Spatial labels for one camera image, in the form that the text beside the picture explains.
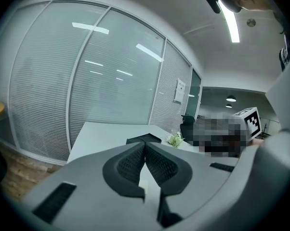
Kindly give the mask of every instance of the glass panel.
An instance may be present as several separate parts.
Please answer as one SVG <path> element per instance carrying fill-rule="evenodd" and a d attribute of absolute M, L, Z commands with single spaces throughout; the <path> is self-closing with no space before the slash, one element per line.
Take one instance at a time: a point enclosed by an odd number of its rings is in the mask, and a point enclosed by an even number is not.
<path fill-rule="evenodd" d="M 0 138 L 15 145 L 8 118 L 8 87 L 11 69 L 19 46 L 41 10 L 42 3 L 17 10 L 0 35 L 0 103 L 5 105 L 5 113 L 0 116 Z"/>
<path fill-rule="evenodd" d="M 74 143 L 85 121 L 147 124 L 164 39 L 138 21 L 109 11 L 90 38 L 70 105 Z"/>
<path fill-rule="evenodd" d="M 201 79 L 198 77 L 196 72 L 193 70 L 188 105 L 187 105 L 187 109 L 185 111 L 186 114 L 193 116 L 193 117 L 195 116 L 195 112 L 197 111 L 200 85 L 201 85 Z"/>
<path fill-rule="evenodd" d="M 105 8 L 52 3 L 28 31 L 16 57 L 10 108 L 20 147 L 67 160 L 66 98 L 86 36 Z"/>
<path fill-rule="evenodd" d="M 175 102 L 178 79 L 185 83 L 182 102 Z M 150 124 L 177 132 L 185 114 L 190 90 L 191 68 L 181 54 L 168 42 L 165 48 L 158 91 Z"/>

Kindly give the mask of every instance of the white ceiling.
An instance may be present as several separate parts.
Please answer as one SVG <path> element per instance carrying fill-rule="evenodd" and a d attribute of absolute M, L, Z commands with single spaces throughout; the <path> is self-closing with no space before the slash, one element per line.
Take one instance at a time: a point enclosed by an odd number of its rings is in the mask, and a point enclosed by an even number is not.
<path fill-rule="evenodd" d="M 273 79 L 279 75 L 278 52 L 283 47 L 283 36 L 279 32 L 283 29 L 275 20 L 272 12 L 243 10 L 236 14 L 240 43 L 233 44 L 223 14 L 215 14 L 206 0 L 134 1 L 154 11 L 171 24 L 190 44 L 204 64 L 205 71 L 207 64 L 213 64 L 206 59 L 215 54 L 219 54 L 219 56 L 225 54 L 225 58 L 228 60 L 233 56 L 237 58 L 244 56 L 245 61 L 247 61 L 247 56 L 251 59 L 260 59 L 260 56 L 265 55 L 267 59 L 277 59 Z M 247 20 L 250 18 L 256 20 L 255 27 L 247 26 Z M 266 59 L 258 60 L 258 62 L 251 60 L 251 62 L 253 65 L 259 64 L 255 69 L 263 68 L 270 71 L 272 68 L 272 61 L 267 62 Z M 211 71 L 218 67 L 221 71 L 221 66 L 208 66 Z M 237 65 L 231 66 L 231 68 L 236 71 Z"/>

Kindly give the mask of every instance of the white box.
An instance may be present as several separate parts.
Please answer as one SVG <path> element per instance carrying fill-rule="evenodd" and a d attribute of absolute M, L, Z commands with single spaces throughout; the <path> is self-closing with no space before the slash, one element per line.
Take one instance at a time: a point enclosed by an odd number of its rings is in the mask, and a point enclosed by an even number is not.
<path fill-rule="evenodd" d="M 250 140 L 254 139 L 262 132 L 260 116 L 256 107 L 244 109 L 233 115 L 240 117 L 245 121 L 250 132 Z"/>

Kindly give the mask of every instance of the wooden floor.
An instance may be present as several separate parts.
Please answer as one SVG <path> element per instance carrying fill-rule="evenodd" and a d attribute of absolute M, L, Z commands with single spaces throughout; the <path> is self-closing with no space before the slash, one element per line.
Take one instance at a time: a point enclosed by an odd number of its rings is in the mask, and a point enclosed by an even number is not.
<path fill-rule="evenodd" d="M 61 166 L 44 163 L 0 145 L 7 162 L 7 173 L 0 185 L 3 193 L 16 201 Z"/>

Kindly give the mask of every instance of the white wall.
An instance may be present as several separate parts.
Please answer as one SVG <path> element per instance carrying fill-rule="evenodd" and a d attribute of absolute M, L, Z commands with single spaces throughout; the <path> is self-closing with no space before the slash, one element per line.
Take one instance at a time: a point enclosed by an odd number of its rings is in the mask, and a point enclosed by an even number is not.
<path fill-rule="evenodd" d="M 230 103 L 226 100 L 228 95 L 234 95 L 236 102 Z M 203 89 L 201 105 L 214 106 L 225 109 L 227 103 L 232 104 L 233 110 L 244 110 L 246 108 L 257 107 L 261 118 L 266 118 L 278 122 L 277 115 L 273 108 L 269 104 L 264 94 L 238 91 L 238 90 L 226 90 L 226 89 Z"/>
<path fill-rule="evenodd" d="M 231 116 L 237 112 L 239 112 L 239 110 L 201 104 L 199 106 L 198 115 L 206 118 L 222 118 L 223 116 Z"/>
<path fill-rule="evenodd" d="M 268 134 L 275 135 L 275 134 L 278 134 L 280 130 L 281 130 L 280 123 L 275 122 L 275 121 L 270 121 L 268 132 L 267 132 Z"/>
<path fill-rule="evenodd" d="M 21 6 L 31 3 L 37 3 L 47 0 L 25 0 Z M 204 75 L 203 65 L 197 58 L 196 54 L 186 42 L 186 40 L 165 20 L 158 16 L 153 11 L 140 5 L 132 0 L 90 0 L 93 2 L 104 3 L 140 18 L 144 22 L 151 25 L 153 28 L 165 35 L 190 61 L 197 74 L 202 78 Z"/>
<path fill-rule="evenodd" d="M 267 92 L 282 73 L 278 53 L 251 56 L 216 52 L 207 59 L 204 87 Z"/>

